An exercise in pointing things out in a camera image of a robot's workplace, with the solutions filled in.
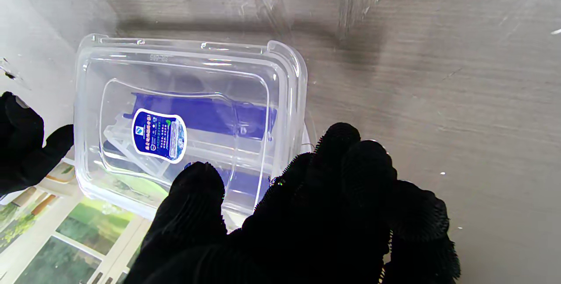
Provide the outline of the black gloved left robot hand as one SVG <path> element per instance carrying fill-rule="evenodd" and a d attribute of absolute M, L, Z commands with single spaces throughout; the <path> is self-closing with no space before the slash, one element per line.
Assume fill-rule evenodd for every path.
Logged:
<path fill-rule="evenodd" d="M 399 180 L 391 156 L 333 124 L 228 233 L 218 171 L 174 180 L 125 284 L 454 284 L 461 266 L 443 200 Z"/>

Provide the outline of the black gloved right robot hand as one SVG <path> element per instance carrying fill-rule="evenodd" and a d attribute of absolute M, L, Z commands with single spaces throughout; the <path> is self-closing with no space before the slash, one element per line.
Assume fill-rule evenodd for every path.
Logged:
<path fill-rule="evenodd" d="M 0 194 L 39 184 L 74 144 L 74 126 L 64 125 L 44 138 L 44 120 L 15 94 L 0 99 Z"/>

